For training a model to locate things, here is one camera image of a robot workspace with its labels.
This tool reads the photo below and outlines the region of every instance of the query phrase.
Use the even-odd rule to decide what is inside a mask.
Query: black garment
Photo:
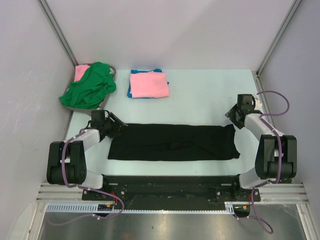
[[[128,124],[112,140],[108,159],[195,161],[238,159],[235,128],[172,124]]]

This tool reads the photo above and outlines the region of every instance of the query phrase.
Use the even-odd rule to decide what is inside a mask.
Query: green cloth
[[[93,63],[80,81],[73,81],[67,92],[59,99],[66,107],[96,109],[107,94],[116,90],[110,67],[101,62]]]

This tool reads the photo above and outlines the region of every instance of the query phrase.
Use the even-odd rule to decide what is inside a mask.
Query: pink folded cloth
[[[85,65],[79,65],[75,66],[75,75],[74,75],[74,81],[78,82],[82,78],[82,76],[85,74],[85,71],[89,68],[90,66],[85,64]]]
[[[132,98],[164,98],[170,95],[164,72],[141,72],[130,75]]]

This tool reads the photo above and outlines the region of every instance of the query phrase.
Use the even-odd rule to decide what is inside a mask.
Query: light blue table surface
[[[170,97],[134,99],[127,97],[130,70],[119,70],[117,90],[105,109],[125,123],[139,124],[230,124],[225,113],[237,102],[238,94],[257,92],[249,69],[163,70],[170,82]],[[74,112],[67,138],[87,125],[90,117]],[[259,142],[246,128],[235,127],[235,146],[239,159],[204,161],[133,161],[108,159],[111,141],[102,142],[85,152],[88,170],[106,175],[217,176],[245,173],[255,165]]]

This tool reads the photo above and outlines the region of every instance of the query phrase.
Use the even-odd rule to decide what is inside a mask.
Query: metal floor
[[[273,227],[263,231],[256,220],[236,220],[223,214],[127,213],[109,220],[91,216],[65,226],[52,226],[78,213],[46,213],[39,240],[305,240],[297,208],[292,205],[257,205],[259,216]]]

